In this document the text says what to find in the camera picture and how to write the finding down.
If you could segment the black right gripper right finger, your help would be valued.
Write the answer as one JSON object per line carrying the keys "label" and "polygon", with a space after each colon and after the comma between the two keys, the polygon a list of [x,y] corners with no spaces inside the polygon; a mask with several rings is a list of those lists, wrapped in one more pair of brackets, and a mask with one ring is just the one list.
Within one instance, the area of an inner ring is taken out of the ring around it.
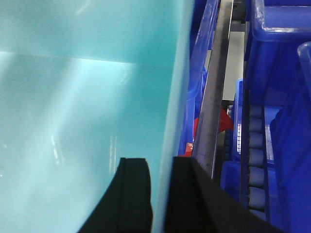
{"label": "black right gripper right finger", "polygon": [[164,231],[279,233],[223,191],[192,157],[174,157]]}

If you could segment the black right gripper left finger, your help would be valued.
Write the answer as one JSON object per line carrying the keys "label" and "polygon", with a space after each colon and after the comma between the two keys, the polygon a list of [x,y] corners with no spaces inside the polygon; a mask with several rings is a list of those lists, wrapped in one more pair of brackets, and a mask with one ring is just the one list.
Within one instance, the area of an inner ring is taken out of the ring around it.
{"label": "black right gripper left finger", "polygon": [[149,233],[151,179],[144,158],[121,158],[117,172],[80,233]]}

